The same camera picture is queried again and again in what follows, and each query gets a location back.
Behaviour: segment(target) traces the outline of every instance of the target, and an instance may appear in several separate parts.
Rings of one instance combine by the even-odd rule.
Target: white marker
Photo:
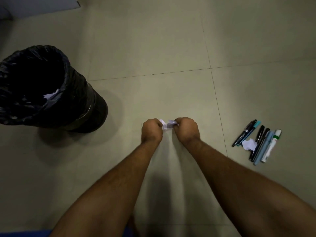
[[[263,155],[263,158],[261,159],[262,163],[266,163],[273,147],[276,145],[277,140],[280,138],[281,133],[282,133],[282,131],[280,129],[275,130],[274,135],[272,137],[272,140],[270,141],[270,144],[269,144],[265,154]]]

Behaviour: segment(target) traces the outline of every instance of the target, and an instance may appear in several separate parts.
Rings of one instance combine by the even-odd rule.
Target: trash can
[[[105,121],[105,100],[54,46],[16,51],[0,63],[0,123],[89,133]]]

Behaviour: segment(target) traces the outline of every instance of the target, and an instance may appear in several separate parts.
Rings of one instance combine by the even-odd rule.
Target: forearm
[[[157,146],[142,143],[106,173],[70,207],[52,236],[122,236]],[[75,228],[82,231],[74,234]]]
[[[244,236],[308,236],[315,231],[315,211],[284,187],[200,140],[185,147],[197,161],[221,207]]]

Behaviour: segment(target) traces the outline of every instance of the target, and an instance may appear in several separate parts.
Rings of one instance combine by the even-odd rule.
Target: beige floor
[[[0,22],[1,59],[54,45],[109,106],[86,136],[0,126],[0,231],[53,227],[137,146],[148,118],[192,117],[208,144],[316,207],[314,0],[79,1],[81,9]],[[231,147],[252,119],[283,130],[257,167]],[[172,131],[135,217],[143,236],[239,236]]]

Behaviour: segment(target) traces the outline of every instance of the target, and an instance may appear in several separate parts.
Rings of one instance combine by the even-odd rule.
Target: person's right hand
[[[174,131],[183,145],[188,144],[191,140],[201,139],[198,125],[193,119],[188,117],[179,117],[175,119],[175,121],[179,124],[179,126],[174,125]]]

